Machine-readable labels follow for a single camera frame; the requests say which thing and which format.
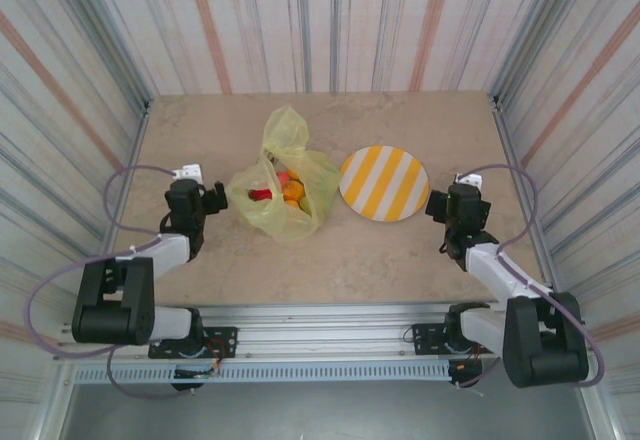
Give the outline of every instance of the orange fruit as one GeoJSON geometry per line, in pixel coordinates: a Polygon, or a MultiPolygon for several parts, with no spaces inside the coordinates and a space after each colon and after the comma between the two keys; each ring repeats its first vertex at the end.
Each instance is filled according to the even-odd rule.
{"type": "Polygon", "coordinates": [[[304,197],[304,187],[300,182],[289,180],[282,184],[282,195],[285,200],[293,200],[298,203],[304,197]]]}
{"type": "Polygon", "coordinates": [[[289,174],[289,178],[291,178],[292,180],[300,180],[300,177],[298,176],[298,174],[293,170],[289,170],[287,168],[287,173],[289,174]]]}

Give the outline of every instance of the marble table surface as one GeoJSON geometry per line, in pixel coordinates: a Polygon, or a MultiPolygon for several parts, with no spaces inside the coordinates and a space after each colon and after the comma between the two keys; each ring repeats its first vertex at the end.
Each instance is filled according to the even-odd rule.
{"type": "MultiPolygon", "coordinates": [[[[139,163],[169,169],[200,163],[205,183],[229,182],[254,163],[263,126],[291,104],[309,123],[309,147],[340,166],[369,145],[400,147],[424,165],[431,187],[446,190],[457,172],[504,163],[487,97],[481,92],[162,96],[152,107],[139,163]]],[[[136,173],[123,221],[156,229],[167,212],[170,179],[136,173]]],[[[524,227],[508,171],[484,176],[492,203],[487,230],[506,240],[524,227]]],[[[484,286],[438,253],[444,228],[423,213],[394,223],[360,217],[335,197],[328,219],[308,239],[280,244],[231,211],[207,218],[199,256],[156,282],[162,304],[265,304],[461,301],[490,299],[484,286]]],[[[116,246],[144,240],[121,232],[116,246]]],[[[540,278],[529,239],[509,254],[540,278]]]]}

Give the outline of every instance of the white and yellow striped plate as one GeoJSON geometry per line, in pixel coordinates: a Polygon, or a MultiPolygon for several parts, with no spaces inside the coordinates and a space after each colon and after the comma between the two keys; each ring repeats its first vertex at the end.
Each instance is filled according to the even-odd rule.
{"type": "Polygon", "coordinates": [[[427,172],[404,150],[376,145],[358,150],[342,165],[340,193],[360,215],[381,222],[407,218],[429,193],[427,172]]]}

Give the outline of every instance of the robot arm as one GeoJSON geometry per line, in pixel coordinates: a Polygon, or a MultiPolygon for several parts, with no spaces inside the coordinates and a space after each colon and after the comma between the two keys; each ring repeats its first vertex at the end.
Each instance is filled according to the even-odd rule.
{"type": "Polygon", "coordinates": [[[528,288],[548,293],[578,320],[580,308],[569,293],[554,293],[529,277],[506,254],[500,253],[520,278],[498,261],[498,240],[485,232],[491,204],[482,201],[479,175],[459,180],[447,193],[434,191],[427,215],[445,224],[441,253],[480,280],[497,304],[461,304],[445,318],[447,344],[457,351],[482,345],[502,358],[517,387],[579,381],[589,372],[584,339],[547,301],[528,288]]]}
{"type": "Polygon", "coordinates": [[[141,252],[88,264],[84,268],[72,333],[80,343],[144,345],[160,340],[201,343],[203,328],[195,309],[156,307],[154,281],[196,257],[204,242],[208,215],[227,208],[222,183],[202,185],[198,165],[174,171],[165,192],[169,213],[160,222],[160,241],[141,252]],[[118,300],[109,295],[121,292],[118,300]]]}

